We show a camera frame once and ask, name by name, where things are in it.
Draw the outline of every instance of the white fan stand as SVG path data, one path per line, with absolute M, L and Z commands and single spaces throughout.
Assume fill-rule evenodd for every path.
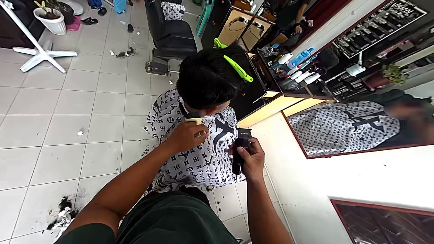
M 73 51 L 52 51 L 51 48 L 53 46 L 53 42 L 48 40 L 45 42 L 44 47 L 39 45 L 38 41 L 33 37 L 30 31 L 26 28 L 26 26 L 21 22 L 21 20 L 16 16 L 16 14 L 12 11 L 13 6 L 12 3 L 6 0 L 0 0 L 0 6 L 6 11 L 6 13 L 12 18 L 12 20 L 18 25 L 18 27 L 24 32 L 24 34 L 30 39 L 30 41 L 35 45 L 36 49 L 24 48 L 24 47 L 13 47 L 12 49 L 18 53 L 25 53 L 34 55 L 31 59 L 29 59 L 25 64 L 20 67 L 20 70 L 23 72 L 27 72 L 31 68 L 38 65 L 40 62 L 47 60 L 52 63 L 60 72 L 66 73 L 65 69 L 57 63 L 54 58 L 55 57 L 69 57 L 69 56 L 78 56 L 76 52 Z

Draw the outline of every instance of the white flower pot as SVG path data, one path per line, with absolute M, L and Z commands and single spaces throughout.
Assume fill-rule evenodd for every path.
M 56 35 L 65 35 L 66 34 L 66 26 L 65 22 L 63 21 L 65 17 L 63 17 L 62 13 L 56 9 L 53 10 L 54 14 L 57 16 L 60 16 L 60 18 L 57 18 L 55 20 L 48 20 L 40 17 L 39 15 L 45 15 L 46 12 L 41 8 L 36 8 L 33 10 L 33 14 L 35 15 L 35 18 L 39 19 L 47 29 L 49 29 L 53 34 Z

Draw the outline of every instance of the patterned barber cape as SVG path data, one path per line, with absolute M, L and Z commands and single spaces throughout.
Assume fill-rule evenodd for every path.
M 375 102 L 329 105 L 287 119 L 309 157 L 371 149 L 400 129 L 399 120 Z
M 164 142 L 176 125 L 185 121 L 180 106 L 183 102 L 176 88 L 164 92 L 153 104 L 143 129 Z M 210 136 L 201 145 L 171 156 L 152 182 L 154 191 L 177 190 L 181 185 L 215 188 L 245 179 L 243 174 L 232 173 L 231 157 L 224 151 L 238 135 L 233 108 L 206 116 L 202 123 Z

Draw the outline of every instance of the white tiled floor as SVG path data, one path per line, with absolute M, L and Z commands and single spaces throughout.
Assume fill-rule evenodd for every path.
M 73 207 L 83 208 L 107 182 L 155 147 L 140 126 L 151 104 L 172 86 L 170 77 L 145 72 L 154 45 L 144 6 L 128 6 L 125 14 L 105 6 L 108 12 L 101 17 L 80 1 L 85 8 L 81 18 L 92 16 L 98 24 L 65 36 L 45 30 L 39 40 L 51 39 L 54 49 L 79 52 L 78 57 L 57 59 L 66 74 L 49 63 L 23 73 L 19 67 L 29 57 L 0 49 L 0 244 L 52 244 L 56 233 L 43 230 L 57 215 L 63 196 L 69 196 Z M 201 13 L 191 1 L 184 4 L 187 12 Z M 194 15 L 186 14 L 185 20 L 196 24 Z M 129 34 L 120 21 L 132 23 L 134 32 Z M 196 43 L 201 49 L 197 37 Z M 110 55 L 110 50 L 119 53 L 128 46 L 138 55 Z M 171 60 L 171 69 L 178 64 Z M 204 192 L 227 228 L 248 239 L 246 183 Z

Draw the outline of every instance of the barber chair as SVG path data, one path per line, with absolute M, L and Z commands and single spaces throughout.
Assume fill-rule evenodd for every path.
M 156 48 L 152 62 L 146 63 L 146 72 L 168 75 L 168 60 L 184 58 L 197 53 L 196 42 L 187 22 L 164 19 L 161 0 L 145 0 L 149 31 Z

